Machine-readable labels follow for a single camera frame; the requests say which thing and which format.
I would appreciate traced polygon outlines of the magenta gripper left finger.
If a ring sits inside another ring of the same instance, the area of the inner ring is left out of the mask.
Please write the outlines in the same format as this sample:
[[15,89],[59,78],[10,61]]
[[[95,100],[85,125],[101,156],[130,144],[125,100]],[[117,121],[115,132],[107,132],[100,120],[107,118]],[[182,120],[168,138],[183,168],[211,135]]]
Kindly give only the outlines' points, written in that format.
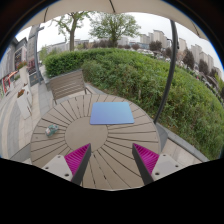
[[80,185],[90,156],[91,144],[87,144],[66,156],[56,155],[43,167],[43,170]]

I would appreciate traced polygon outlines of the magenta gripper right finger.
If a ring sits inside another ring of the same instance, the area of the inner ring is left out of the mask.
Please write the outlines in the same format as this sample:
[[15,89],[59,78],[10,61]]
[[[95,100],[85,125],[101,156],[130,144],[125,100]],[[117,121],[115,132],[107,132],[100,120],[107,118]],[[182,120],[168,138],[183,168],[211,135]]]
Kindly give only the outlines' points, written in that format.
[[168,154],[157,154],[136,143],[132,145],[132,154],[145,185],[184,168]]

